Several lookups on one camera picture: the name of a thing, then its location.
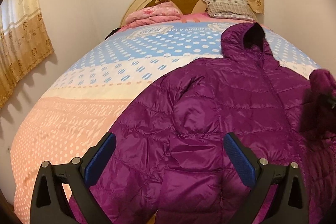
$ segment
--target metal screw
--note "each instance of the metal screw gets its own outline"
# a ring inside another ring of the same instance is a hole
[[[262,165],[267,165],[267,164],[268,164],[268,160],[265,159],[265,158],[261,158],[261,159],[259,160],[259,162],[260,162]]]
[[[296,168],[298,168],[299,167],[299,165],[296,163],[296,162],[292,162],[291,163],[291,167],[293,167],[294,169],[296,169]]]
[[[78,158],[78,157],[73,158],[71,162],[72,162],[73,164],[78,164],[78,163],[81,162],[81,158]]]
[[[48,162],[48,161],[44,161],[44,162],[41,164],[41,166],[42,166],[43,168],[46,168],[48,165],[49,165],[49,162]]]

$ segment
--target puffer jacket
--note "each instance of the puffer jacket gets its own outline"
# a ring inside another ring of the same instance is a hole
[[[335,80],[281,67],[257,23],[229,27],[224,58],[194,60],[156,80],[113,124],[117,148],[93,196],[114,224],[223,224],[248,195],[222,140],[234,132],[259,158],[301,168],[316,224],[336,194],[335,113],[318,106]],[[272,196],[255,223],[263,220]],[[70,206],[85,223],[73,198]]]

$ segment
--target bedspread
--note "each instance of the bedspread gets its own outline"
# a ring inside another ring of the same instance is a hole
[[[41,162],[69,162],[96,145],[128,104],[160,76],[200,57],[223,58],[221,34],[242,21],[204,15],[117,32],[71,66],[36,103],[12,144],[14,208],[23,223]],[[276,60],[308,78],[319,66],[264,28]],[[71,191],[65,186],[66,196]]]

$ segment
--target wall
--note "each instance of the wall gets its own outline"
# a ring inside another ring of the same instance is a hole
[[[24,117],[72,63],[119,26],[133,1],[40,0],[55,54],[20,81],[14,96],[0,111],[0,188],[9,201],[13,200],[15,186],[7,149]],[[265,0],[265,15],[259,18],[336,75],[336,45],[332,40],[336,0]]]
[[[9,149],[16,131],[52,83],[101,41],[87,0],[39,1],[55,53],[19,82],[14,95],[0,110],[0,188],[9,202],[15,191]]]

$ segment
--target pink blanket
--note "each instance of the pink blanket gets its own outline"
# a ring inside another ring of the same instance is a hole
[[[125,20],[127,25],[122,27],[119,31],[143,25],[179,20],[181,16],[181,11],[175,8],[172,2],[165,2],[129,14]]]

